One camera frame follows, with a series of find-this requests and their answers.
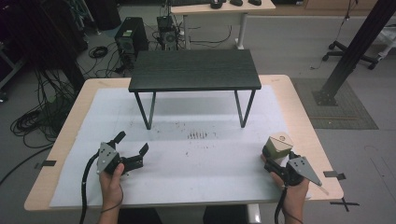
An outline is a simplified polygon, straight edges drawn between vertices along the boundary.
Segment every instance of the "person's right hand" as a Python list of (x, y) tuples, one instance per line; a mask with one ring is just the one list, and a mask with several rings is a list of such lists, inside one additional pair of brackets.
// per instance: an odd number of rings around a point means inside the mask
[[(270, 175), (281, 189), (285, 188), (284, 182), (279, 175), (274, 172), (271, 172)], [(299, 185), (288, 187), (288, 193), (286, 194), (282, 209), (286, 224), (303, 223), (304, 202), (306, 193), (308, 192), (308, 186), (309, 181), (304, 178), (303, 182)]]

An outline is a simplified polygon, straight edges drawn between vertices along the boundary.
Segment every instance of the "background desk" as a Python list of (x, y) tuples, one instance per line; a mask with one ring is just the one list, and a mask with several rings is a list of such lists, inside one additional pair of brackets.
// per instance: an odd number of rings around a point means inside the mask
[[(237, 47), (243, 49), (245, 27), (247, 23), (247, 16), (249, 12), (258, 12), (268, 9), (275, 9), (275, 5), (270, 0), (262, 0), (262, 5), (253, 6), (248, 1), (244, 5), (237, 7), (231, 5), (228, 1), (219, 9), (213, 9), (210, 5), (197, 5), (187, 7), (172, 7), (171, 11), (175, 15), (183, 16), (184, 36), (186, 41), (186, 49), (190, 49), (190, 31), (189, 27), (192, 25), (218, 25), (218, 24), (240, 24), (239, 36), (237, 39)], [(235, 21), (235, 15), (238, 14), (238, 19)]]
[[(325, 190), (310, 185), (310, 200), (333, 200), (343, 197), (343, 191), (336, 178), (325, 178), (323, 171), (331, 171), (332, 167), (326, 154), (312, 128), (312, 125), (304, 111), (304, 108), (287, 76), (260, 76), (261, 83), (271, 85), (276, 93), (279, 106), (284, 120), (288, 125), (290, 137), (294, 142), (295, 149), (305, 155), (318, 177), (323, 183)], [(78, 96), (69, 117), (61, 130), (61, 133), (48, 156), (48, 160), (57, 161), (53, 167), (43, 167), (33, 188), (25, 202), (25, 209), (29, 211), (50, 210), (50, 200), (56, 189), (64, 161), (70, 148), (73, 146), (75, 137), (82, 121), (90, 109), (93, 97), (101, 88), (128, 88), (129, 78), (108, 78), (88, 80)]]

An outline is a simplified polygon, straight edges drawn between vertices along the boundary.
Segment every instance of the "small black object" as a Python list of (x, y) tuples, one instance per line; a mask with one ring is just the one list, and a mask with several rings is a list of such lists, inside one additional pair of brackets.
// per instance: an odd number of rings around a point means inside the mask
[(222, 7), (222, 2), (220, 0), (211, 0), (210, 7), (214, 9), (218, 9)]
[(254, 5), (254, 6), (261, 6), (262, 5), (262, 0), (248, 0), (248, 2), (251, 5)]
[(242, 5), (244, 5), (244, 2), (242, 2), (242, 0), (231, 0), (230, 4), (234, 5), (234, 6), (241, 7)]

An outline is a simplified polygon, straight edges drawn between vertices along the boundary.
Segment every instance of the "gray floor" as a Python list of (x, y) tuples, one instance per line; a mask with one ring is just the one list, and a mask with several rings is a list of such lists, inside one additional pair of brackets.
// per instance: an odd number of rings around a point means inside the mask
[[(123, 7), (121, 16), (141, 16), (145, 23), (156, 29), (154, 20), (160, 9), (137, 10)], [(290, 77), (328, 77), (338, 59), (330, 58), (321, 63), (321, 57), (337, 36), (342, 18), (336, 17), (249, 17), (245, 48), (250, 49), (259, 74), (286, 74)], [(364, 18), (351, 18), (342, 28), (339, 41), (348, 44), (359, 30)], [(147, 27), (148, 37), (151, 28)], [(211, 27), (210, 24), (194, 29), (191, 39), (216, 41), (228, 35), (227, 26)], [(233, 26), (231, 38), (215, 49), (233, 49), (239, 26)], [(89, 49), (113, 42), (110, 32), (101, 35), (87, 33)], [(385, 46), (375, 41), (367, 51), (375, 56)], [(212, 49), (192, 45), (193, 49)], [(97, 69), (106, 68), (106, 58)], [(85, 69), (93, 61), (83, 52), (78, 62)], [(348, 203), (360, 206), (330, 205), (329, 202), (307, 202), (304, 223), (394, 223), (396, 219), (396, 51), (381, 61), (375, 70), (367, 69), (368, 63), (359, 63), (347, 82), (370, 113), (379, 130), (316, 130), (332, 167), (344, 173), (341, 181)], [(37, 105), (34, 74), (25, 67), (4, 88), (9, 101), (0, 105), (0, 177), (12, 167), (36, 152), (23, 145), (14, 136), (9, 125), (33, 106)], [(42, 133), (31, 133), (27, 141), (40, 145)], [(0, 186), (0, 223), (76, 223), (80, 211), (28, 212), (24, 201), (39, 170), (35, 165), (46, 159), (48, 152), (26, 162)], [(274, 223), (274, 204), (261, 204), (262, 222)], [(201, 223), (202, 207), (163, 208), (159, 210), (164, 223)], [(90, 210), (86, 223), (95, 223), (98, 212)]]

